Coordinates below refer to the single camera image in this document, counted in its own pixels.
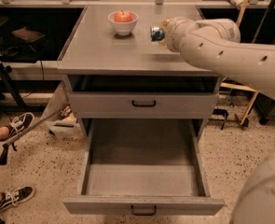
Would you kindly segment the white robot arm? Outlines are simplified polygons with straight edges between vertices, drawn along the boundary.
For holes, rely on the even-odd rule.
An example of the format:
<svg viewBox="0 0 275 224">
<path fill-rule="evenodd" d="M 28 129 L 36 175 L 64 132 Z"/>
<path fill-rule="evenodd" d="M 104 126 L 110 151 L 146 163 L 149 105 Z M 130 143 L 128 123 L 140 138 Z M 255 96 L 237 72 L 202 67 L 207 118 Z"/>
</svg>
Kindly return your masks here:
<svg viewBox="0 0 275 224">
<path fill-rule="evenodd" d="M 188 64 L 229 77 L 275 100 L 275 45 L 246 44 L 229 19 L 160 23 L 168 50 Z M 275 150 L 243 185 L 229 224 L 275 224 Z"/>
</svg>

